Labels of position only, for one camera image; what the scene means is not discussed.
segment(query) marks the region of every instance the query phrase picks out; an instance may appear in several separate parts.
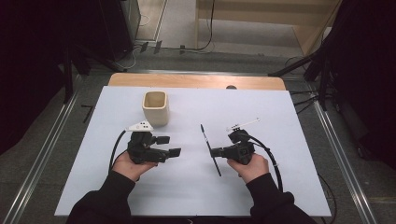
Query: ceramic cup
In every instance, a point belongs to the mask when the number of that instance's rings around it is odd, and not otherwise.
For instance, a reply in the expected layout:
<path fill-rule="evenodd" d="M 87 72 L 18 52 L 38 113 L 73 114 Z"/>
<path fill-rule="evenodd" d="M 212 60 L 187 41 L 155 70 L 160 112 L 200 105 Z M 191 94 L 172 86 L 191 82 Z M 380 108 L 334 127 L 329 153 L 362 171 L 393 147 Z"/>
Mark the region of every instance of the ceramic cup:
<path fill-rule="evenodd" d="M 169 121 L 168 96 L 164 91 L 148 91 L 143 97 L 143 112 L 152 126 L 163 126 Z"/>

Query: white tabletop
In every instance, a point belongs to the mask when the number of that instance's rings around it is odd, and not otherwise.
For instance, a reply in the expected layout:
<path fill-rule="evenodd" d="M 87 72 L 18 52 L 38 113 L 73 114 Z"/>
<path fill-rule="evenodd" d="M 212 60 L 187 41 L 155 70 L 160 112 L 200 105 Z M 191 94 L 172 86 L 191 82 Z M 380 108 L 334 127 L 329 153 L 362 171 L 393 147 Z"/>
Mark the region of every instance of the white tabletop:
<path fill-rule="evenodd" d="M 226 128 L 256 118 L 261 121 L 243 129 L 271 148 L 284 190 L 309 216 L 331 215 L 288 91 L 104 87 L 55 216 L 68 216 L 81 197 L 102 186 L 118 136 L 145 119 L 141 104 L 146 91 L 166 91 L 170 106 L 169 123 L 153 132 L 170 136 L 170 144 L 152 147 L 181 147 L 181 154 L 141 176 L 128 199 L 133 215 L 249 216 L 253 201 L 245 183 L 223 158 L 217 158 L 219 177 L 200 124 L 212 147 L 227 147 L 232 143 Z M 130 133 L 122 137 L 116 156 L 129 140 Z M 270 172 L 276 182 L 271 162 Z"/>

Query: person's right hand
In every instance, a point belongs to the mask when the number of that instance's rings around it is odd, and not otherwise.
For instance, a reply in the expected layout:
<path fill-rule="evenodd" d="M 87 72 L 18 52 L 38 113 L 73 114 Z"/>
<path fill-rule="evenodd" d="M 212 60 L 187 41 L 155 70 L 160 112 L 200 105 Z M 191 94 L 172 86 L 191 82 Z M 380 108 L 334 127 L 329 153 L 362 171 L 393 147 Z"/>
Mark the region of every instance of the person's right hand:
<path fill-rule="evenodd" d="M 234 160 L 227 160 L 228 164 L 235 169 L 247 184 L 253 179 L 269 173 L 268 160 L 263 156 L 253 153 L 248 165 L 243 165 Z"/>

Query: floor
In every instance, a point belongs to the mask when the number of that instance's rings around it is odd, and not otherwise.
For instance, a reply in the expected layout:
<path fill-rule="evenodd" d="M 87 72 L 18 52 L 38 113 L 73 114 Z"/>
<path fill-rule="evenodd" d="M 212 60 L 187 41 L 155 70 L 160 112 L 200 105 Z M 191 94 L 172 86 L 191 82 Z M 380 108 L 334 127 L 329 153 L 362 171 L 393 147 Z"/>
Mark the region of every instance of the floor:
<path fill-rule="evenodd" d="M 194 17 L 191 12 L 194 11 L 194 0 L 167 0 L 158 5 L 149 0 L 140 2 L 142 5 L 151 4 L 146 9 L 145 6 L 141 7 L 141 13 L 150 18 L 149 20 L 142 17 L 141 24 L 144 25 L 142 27 L 151 27 L 151 31 L 148 31 L 146 36 L 139 36 L 142 40 L 139 43 L 149 41 L 151 46 L 155 46 L 153 40 L 157 40 L 162 41 L 164 48 L 179 48 L 180 45 L 185 45 L 186 48 L 193 47 Z M 207 30 L 205 20 L 202 20 L 200 25 L 202 31 Z M 154 53 L 154 49 L 147 49 L 145 52 L 136 51 L 134 55 L 126 57 L 119 63 L 129 65 L 129 72 L 177 70 L 264 76 L 295 62 L 303 55 L 291 27 L 287 25 L 214 21 L 213 34 L 213 41 L 207 49 L 213 53 L 180 55 L 174 50 L 161 49 L 160 52 Z M 200 35 L 200 45 L 204 45 L 207 39 L 208 32 Z M 283 76 L 287 90 L 307 91 L 310 87 L 318 85 L 317 82 L 306 83 L 301 76 L 303 72 L 304 68 L 299 68 L 292 74 Z M 14 221 L 10 221 L 8 217 L 5 223 L 65 222 L 65 217 L 53 216 L 54 209 L 89 125 L 89 119 L 84 122 L 85 118 L 89 118 L 89 106 L 95 105 L 102 87 L 107 84 L 111 74 L 112 72 L 101 64 L 92 62 L 90 76 L 76 77 L 78 95 L 74 104 L 69 108 L 63 105 L 64 93 L 60 91 L 23 139 L 14 148 L 0 155 L 0 218 L 2 220 L 7 217 L 12 203 L 17 198 L 19 188 L 24 181 L 28 181 L 27 177 L 35 175 L 37 178 L 36 182 L 30 182 L 28 189 L 32 191 L 26 192 L 27 204 L 24 204 L 22 211 L 13 217 Z M 293 102 L 301 102 L 309 97 L 309 94 L 292 95 Z M 332 107 L 332 102 L 329 101 L 327 104 L 329 111 L 325 115 L 332 122 L 342 151 L 346 154 L 361 192 L 375 217 L 375 221 L 362 221 L 363 214 L 357 209 L 355 198 L 351 196 L 351 186 L 348 185 L 346 174 L 339 165 L 338 157 L 335 156 L 336 151 L 329 141 L 329 133 L 323 128 L 318 106 L 313 104 L 299 114 L 299 120 L 318 173 L 326 181 L 322 182 L 322 186 L 332 214 L 336 216 L 334 223 L 395 223 L 396 171 L 391 170 L 381 161 L 366 161 L 360 158 L 342 116 Z M 304 105 L 296 106 L 296 111 L 303 107 Z M 57 141 L 49 143 L 46 139 L 53 131 L 53 124 L 59 120 L 60 112 L 64 111 L 68 113 L 68 119 L 59 121 L 62 129 L 58 135 L 55 135 Z M 35 160 L 39 157 L 46 158 L 44 164 L 38 166 L 39 172 L 32 174 L 31 168 L 37 165 Z M 318 223 L 330 223 L 331 220 L 331 217 L 326 217 L 324 220 L 316 217 Z"/>

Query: gray floor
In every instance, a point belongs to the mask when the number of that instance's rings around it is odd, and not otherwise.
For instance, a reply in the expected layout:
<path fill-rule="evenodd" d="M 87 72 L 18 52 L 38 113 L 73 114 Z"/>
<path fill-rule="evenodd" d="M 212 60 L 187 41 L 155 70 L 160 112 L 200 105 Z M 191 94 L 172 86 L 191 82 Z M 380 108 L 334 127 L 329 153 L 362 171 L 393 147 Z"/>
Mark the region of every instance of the gray floor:
<path fill-rule="evenodd" d="M 163 37 L 163 44 L 170 43 L 172 36 L 177 31 L 171 29 L 170 23 L 166 23 L 168 13 L 175 10 L 171 4 L 183 5 L 183 1 L 169 0 L 165 13 L 160 37 Z M 284 34 L 280 27 L 279 34 Z M 235 40 L 244 43 L 244 38 Z M 172 46 L 177 47 L 180 43 L 190 41 L 186 36 L 184 40 L 175 42 Z M 275 72 L 285 66 L 288 58 L 301 56 L 301 52 L 295 53 L 295 39 L 288 35 L 281 46 L 290 46 L 290 50 L 277 48 L 279 45 L 267 43 L 271 48 L 262 48 L 260 51 L 264 54 L 240 52 L 232 53 L 234 48 L 224 47 L 222 52 L 213 52 L 209 54 L 185 53 L 180 55 L 178 51 L 161 50 L 160 53 L 154 54 L 153 49 L 148 49 L 143 53 L 135 52 L 135 66 L 129 69 L 129 72 L 142 70 L 167 70 L 167 71 L 195 71 L 195 72 L 229 72 L 249 74 L 250 76 L 264 76 L 267 73 Z M 122 64 L 132 64 L 134 62 L 132 55 L 123 60 Z M 83 77 L 81 89 L 77 100 L 71 110 L 70 116 L 64 125 L 64 128 L 57 140 L 57 143 L 49 156 L 47 165 L 40 176 L 35 190 L 30 200 L 26 204 L 24 212 L 21 214 L 19 223 L 64 223 L 65 217 L 55 217 L 54 211 L 62 194 L 64 183 L 68 177 L 73 165 L 74 158 L 77 155 L 79 145 L 84 133 L 88 127 L 89 121 L 83 122 L 87 117 L 88 108 L 81 105 L 95 105 L 100 91 L 105 86 L 112 74 L 111 71 L 101 64 L 91 62 L 92 72 L 89 76 Z M 301 74 L 304 71 L 300 68 L 294 71 L 294 74 Z M 306 91 L 307 85 L 302 80 L 301 75 L 284 76 L 285 84 L 289 91 Z M 19 187 L 28 175 L 32 165 L 35 162 L 40 149 L 46 141 L 47 135 L 62 109 L 64 92 L 60 91 L 41 115 L 36 119 L 23 139 L 12 149 L 0 155 L 0 218 L 6 217 L 8 209 L 11 207 Z M 309 95 L 293 95 L 294 102 L 307 99 Z M 352 164 L 357 178 L 370 201 L 375 217 L 378 223 L 395 223 L 396 214 L 396 171 L 391 170 L 381 161 L 365 161 L 357 153 L 354 141 L 351 138 L 348 128 L 342 117 L 332 108 L 328 102 L 329 116 L 336 130 L 344 151 Z M 329 188 L 322 184 L 325 194 L 328 196 L 329 206 L 332 213 L 335 212 L 337 204 L 337 216 L 334 223 L 362 223 L 361 216 L 354 204 L 350 190 L 347 186 L 341 169 L 332 152 L 326 133 L 318 118 L 318 113 L 313 106 L 308 107 L 304 112 L 299 114 L 299 120 L 302 124 L 305 138 L 311 150 L 314 163 L 318 173 L 323 176 L 331 187 L 335 197 L 332 196 Z M 323 223 L 321 219 L 316 218 L 318 223 Z"/>

